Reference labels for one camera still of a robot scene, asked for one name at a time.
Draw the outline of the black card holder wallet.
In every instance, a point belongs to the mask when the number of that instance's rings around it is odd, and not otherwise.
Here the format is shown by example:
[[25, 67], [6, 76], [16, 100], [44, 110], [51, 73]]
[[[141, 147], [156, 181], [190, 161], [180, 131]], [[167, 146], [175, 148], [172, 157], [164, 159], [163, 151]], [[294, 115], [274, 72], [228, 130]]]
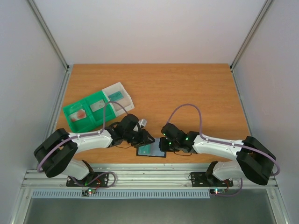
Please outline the black card holder wallet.
[[151, 145], [151, 154], [150, 155], [138, 155], [137, 152], [136, 152], [136, 156], [147, 156], [147, 157], [166, 158], [166, 152], [160, 151], [159, 142], [160, 142], [160, 138], [156, 138], [155, 142], [152, 143], [152, 144], [150, 144]]

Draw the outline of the teal VIP card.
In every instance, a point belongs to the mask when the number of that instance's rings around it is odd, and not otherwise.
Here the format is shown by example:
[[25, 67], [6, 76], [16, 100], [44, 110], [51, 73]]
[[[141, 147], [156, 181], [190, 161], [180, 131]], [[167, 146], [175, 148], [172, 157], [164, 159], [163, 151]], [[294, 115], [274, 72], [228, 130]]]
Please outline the teal VIP card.
[[151, 145], [145, 145], [139, 147], [137, 150], [138, 155], [150, 155], [151, 154]]

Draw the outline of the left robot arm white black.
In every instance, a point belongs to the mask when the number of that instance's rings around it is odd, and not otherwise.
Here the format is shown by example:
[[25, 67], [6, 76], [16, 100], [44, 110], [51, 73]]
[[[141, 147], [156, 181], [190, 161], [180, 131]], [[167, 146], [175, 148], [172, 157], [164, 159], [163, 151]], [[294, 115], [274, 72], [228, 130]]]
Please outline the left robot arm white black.
[[74, 155], [97, 148], [110, 148], [127, 142], [131, 147], [150, 145], [155, 139], [144, 128], [146, 121], [127, 114], [120, 122], [103, 126], [98, 131], [69, 133], [57, 129], [34, 151], [38, 161], [37, 171], [48, 178], [64, 174], [77, 179], [82, 185], [93, 183], [94, 174], [85, 161], [74, 159]]

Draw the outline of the grey card in green bin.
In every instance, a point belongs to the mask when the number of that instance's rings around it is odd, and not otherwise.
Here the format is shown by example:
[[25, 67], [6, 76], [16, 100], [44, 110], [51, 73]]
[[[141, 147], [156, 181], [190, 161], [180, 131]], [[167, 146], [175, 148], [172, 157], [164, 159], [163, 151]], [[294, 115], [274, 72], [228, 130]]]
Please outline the grey card in green bin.
[[100, 109], [102, 109], [105, 106], [105, 101], [104, 100], [99, 100], [93, 104], [90, 105], [91, 111], [96, 112]]

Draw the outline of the red white card in bin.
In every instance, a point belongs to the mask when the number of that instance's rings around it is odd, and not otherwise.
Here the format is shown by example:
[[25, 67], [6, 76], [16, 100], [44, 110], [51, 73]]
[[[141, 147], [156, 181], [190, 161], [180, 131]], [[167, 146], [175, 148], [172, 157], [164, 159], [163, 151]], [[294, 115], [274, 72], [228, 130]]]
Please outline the red white card in bin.
[[80, 110], [70, 114], [69, 118], [70, 118], [71, 122], [79, 121], [81, 119], [86, 118], [86, 112], [84, 109], [80, 109]]

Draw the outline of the white translucent plastic bin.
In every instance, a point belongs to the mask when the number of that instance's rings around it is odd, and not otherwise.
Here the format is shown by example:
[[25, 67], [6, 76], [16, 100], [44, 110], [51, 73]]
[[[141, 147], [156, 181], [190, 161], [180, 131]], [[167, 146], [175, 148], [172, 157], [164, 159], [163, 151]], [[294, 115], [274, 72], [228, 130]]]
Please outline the white translucent plastic bin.
[[135, 108], [132, 98], [125, 90], [121, 82], [117, 82], [109, 87], [102, 89], [108, 101], [115, 101], [122, 105], [127, 112]]

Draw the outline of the right small circuit board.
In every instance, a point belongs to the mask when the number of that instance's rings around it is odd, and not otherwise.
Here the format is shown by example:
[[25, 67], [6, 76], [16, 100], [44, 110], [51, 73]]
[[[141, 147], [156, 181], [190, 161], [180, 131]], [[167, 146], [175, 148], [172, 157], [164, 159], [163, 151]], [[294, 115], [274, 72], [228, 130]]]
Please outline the right small circuit board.
[[227, 192], [226, 189], [219, 189], [219, 188], [210, 189], [211, 195], [221, 195], [221, 194], [225, 194], [226, 192]]

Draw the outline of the green plastic sorting bin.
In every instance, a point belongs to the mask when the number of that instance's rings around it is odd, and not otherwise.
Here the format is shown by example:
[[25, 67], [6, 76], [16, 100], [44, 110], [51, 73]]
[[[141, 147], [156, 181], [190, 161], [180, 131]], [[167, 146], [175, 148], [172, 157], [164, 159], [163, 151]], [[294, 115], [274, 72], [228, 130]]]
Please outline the green plastic sorting bin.
[[[103, 119], [110, 121], [116, 118], [115, 112], [111, 104], [108, 104], [102, 109], [92, 112], [90, 105], [99, 101], [104, 100], [105, 103], [108, 102], [103, 91], [96, 92], [90, 96], [87, 96], [79, 101], [76, 101], [70, 105], [67, 105], [63, 108], [64, 115], [67, 119], [67, 123], [74, 133], [84, 133], [89, 132], [103, 124]], [[84, 109], [86, 112], [86, 118], [81, 119], [76, 122], [71, 122], [69, 115], [80, 110]]]

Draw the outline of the aluminium rail front frame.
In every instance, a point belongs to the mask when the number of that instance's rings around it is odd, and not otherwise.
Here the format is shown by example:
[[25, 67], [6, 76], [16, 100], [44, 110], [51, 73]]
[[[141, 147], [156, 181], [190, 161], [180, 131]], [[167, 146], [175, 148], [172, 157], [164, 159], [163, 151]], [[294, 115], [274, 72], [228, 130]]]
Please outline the aluminium rail front frame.
[[[92, 164], [95, 171], [112, 171], [117, 176], [113, 189], [191, 189], [191, 172], [204, 172], [208, 163]], [[67, 176], [47, 178], [44, 173], [27, 170], [22, 189], [65, 189]]]

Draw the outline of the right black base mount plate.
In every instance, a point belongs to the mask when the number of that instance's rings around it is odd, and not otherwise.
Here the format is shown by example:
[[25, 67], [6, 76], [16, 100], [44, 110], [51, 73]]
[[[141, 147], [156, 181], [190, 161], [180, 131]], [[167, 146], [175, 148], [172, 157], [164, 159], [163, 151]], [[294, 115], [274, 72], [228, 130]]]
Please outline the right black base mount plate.
[[188, 176], [193, 187], [233, 187], [233, 181], [226, 179], [221, 181], [213, 175], [206, 176], [205, 172], [191, 172]]

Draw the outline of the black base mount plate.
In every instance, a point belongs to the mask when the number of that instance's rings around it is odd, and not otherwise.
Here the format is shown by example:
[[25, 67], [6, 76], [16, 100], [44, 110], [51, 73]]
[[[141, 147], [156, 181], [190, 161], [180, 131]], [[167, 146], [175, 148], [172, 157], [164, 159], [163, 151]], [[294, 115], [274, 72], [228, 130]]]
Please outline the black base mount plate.
[[108, 172], [94, 172], [88, 174], [82, 180], [67, 177], [67, 187], [106, 187], [109, 180]]
[[233, 181], [226, 179], [221, 181], [213, 175], [206, 176], [205, 172], [191, 172], [188, 176], [193, 187], [233, 187]]

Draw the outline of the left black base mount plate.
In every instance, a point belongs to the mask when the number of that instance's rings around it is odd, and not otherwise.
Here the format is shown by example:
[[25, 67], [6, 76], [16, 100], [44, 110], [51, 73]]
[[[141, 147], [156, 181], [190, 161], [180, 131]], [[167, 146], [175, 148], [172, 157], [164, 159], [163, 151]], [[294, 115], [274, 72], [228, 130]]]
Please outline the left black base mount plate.
[[67, 187], [106, 187], [109, 180], [108, 172], [94, 172], [88, 174], [82, 180], [67, 177]]

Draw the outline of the left aluminium frame post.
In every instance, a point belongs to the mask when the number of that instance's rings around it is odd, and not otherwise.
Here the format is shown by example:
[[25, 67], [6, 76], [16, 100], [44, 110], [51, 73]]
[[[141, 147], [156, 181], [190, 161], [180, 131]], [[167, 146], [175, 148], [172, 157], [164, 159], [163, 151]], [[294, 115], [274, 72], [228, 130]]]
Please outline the left aluminium frame post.
[[45, 33], [47, 39], [49, 40], [52, 48], [54, 49], [56, 55], [58, 56], [62, 66], [64, 67], [64, 69], [67, 71], [69, 69], [69, 65], [68, 63], [66, 62], [66, 59], [65, 57], [63, 56], [57, 42], [55, 41], [41, 11], [39, 10], [36, 2], [34, 0], [26, 0], [26, 2], [28, 3], [29, 7], [31, 8], [33, 14], [35, 15], [38, 23], [40, 24], [43, 32]]

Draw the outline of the aluminium frame post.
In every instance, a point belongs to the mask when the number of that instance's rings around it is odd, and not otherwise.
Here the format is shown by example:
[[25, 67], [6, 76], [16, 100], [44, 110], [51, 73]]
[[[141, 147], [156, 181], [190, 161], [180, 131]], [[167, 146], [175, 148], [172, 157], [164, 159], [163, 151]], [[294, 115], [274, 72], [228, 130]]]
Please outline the aluminium frame post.
[[271, 5], [273, 4], [274, 0], [266, 0], [259, 13], [257, 14], [252, 26], [249, 29], [249, 32], [247, 33], [244, 41], [242, 42], [236, 56], [234, 57], [231, 65], [230, 65], [230, 71], [233, 73], [235, 67], [237, 66], [237, 64], [239, 63], [243, 53], [245, 52], [246, 48], [248, 47], [248, 45], [250, 44], [252, 38], [254, 37], [256, 31], [258, 30], [259, 26], [261, 25], [262, 21], [264, 20], [266, 14], [268, 13]]
[[57, 42], [55, 41], [41, 11], [39, 10], [36, 2], [34, 0], [26, 0], [26, 2], [28, 3], [29, 7], [31, 8], [33, 14], [35, 15], [38, 23], [40, 24], [43, 32], [45, 33], [47, 39], [49, 40], [52, 48], [54, 49], [56, 55], [58, 56], [62, 66], [64, 67], [64, 69], [67, 71], [69, 69], [69, 65], [68, 63], [66, 62], [66, 59], [65, 57], [63, 56]]

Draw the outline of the right aluminium frame post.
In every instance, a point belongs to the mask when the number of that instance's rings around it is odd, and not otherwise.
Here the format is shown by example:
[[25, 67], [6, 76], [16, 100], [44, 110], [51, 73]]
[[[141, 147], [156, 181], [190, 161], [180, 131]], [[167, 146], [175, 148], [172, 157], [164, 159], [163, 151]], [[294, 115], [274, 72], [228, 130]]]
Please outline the right aluminium frame post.
[[245, 52], [246, 48], [248, 47], [248, 45], [250, 44], [252, 38], [254, 37], [256, 31], [258, 30], [259, 26], [261, 25], [262, 21], [264, 20], [266, 14], [268, 13], [271, 5], [273, 4], [274, 0], [266, 0], [259, 13], [257, 14], [252, 26], [249, 29], [249, 32], [247, 33], [244, 41], [242, 42], [236, 56], [234, 57], [231, 65], [230, 65], [230, 71], [233, 73], [235, 67], [237, 66], [237, 64], [239, 63], [243, 53]]

